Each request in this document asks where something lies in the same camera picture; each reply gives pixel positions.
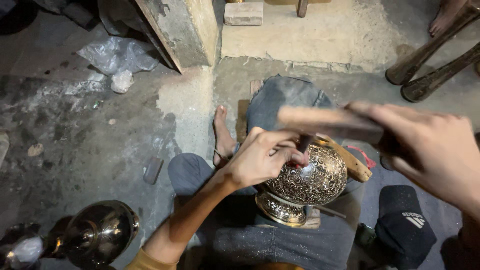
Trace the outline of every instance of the human hand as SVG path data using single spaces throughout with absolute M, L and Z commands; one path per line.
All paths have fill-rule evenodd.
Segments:
M 293 131 L 268 132 L 254 127 L 239 151 L 220 171 L 225 178 L 230 178 L 234 189 L 239 190 L 278 177 L 289 161 L 307 166 L 308 151 L 299 152 L 294 143 L 299 137 Z
M 345 109 L 390 131 L 411 160 L 391 156 L 401 174 L 464 211 L 480 197 L 480 151 L 468 118 L 395 105 L 352 102 Z

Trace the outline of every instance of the concrete pillar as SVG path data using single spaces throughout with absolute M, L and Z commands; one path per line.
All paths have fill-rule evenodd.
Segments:
M 180 71 L 215 63 L 218 26 L 212 0 L 136 0 Z

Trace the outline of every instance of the gray pants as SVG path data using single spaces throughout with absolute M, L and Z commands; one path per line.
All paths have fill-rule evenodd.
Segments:
M 247 111 L 248 131 L 254 126 L 275 129 L 276 113 L 282 105 L 330 107 L 323 91 L 306 79 L 272 77 L 265 82 Z M 363 156 L 355 155 L 361 161 Z M 180 154 L 172 159 L 168 174 L 177 196 L 195 194 L 214 174 L 201 157 Z M 294 229 L 266 218 L 256 207 L 253 187 L 228 196 L 209 216 L 197 234 L 211 248 L 210 257 L 219 269 L 268 262 L 289 262 L 309 269 L 346 269 L 352 248 L 363 185 L 348 180 L 344 192 L 326 207 L 343 213 L 346 219 L 321 214 L 317 230 Z M 259 228 L 255 224 L 278 228 Z

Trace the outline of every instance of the adidas logo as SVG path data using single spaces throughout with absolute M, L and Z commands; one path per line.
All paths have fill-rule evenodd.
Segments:
M 419 229 L 423 228 L 425 224 L 425 220 L 423 219 L 422 215 L 416 213 L 402 213 L 404 217 L 407 218 L 408 221 L 413 223 L 413 225 L 417 226 Z

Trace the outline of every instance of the sleeve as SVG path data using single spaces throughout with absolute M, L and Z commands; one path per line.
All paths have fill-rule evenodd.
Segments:
M 163 263 L 150 257 L 140 248 L 137 256 L 127 265 L 125 270 L 176 270 L 177 263 Z

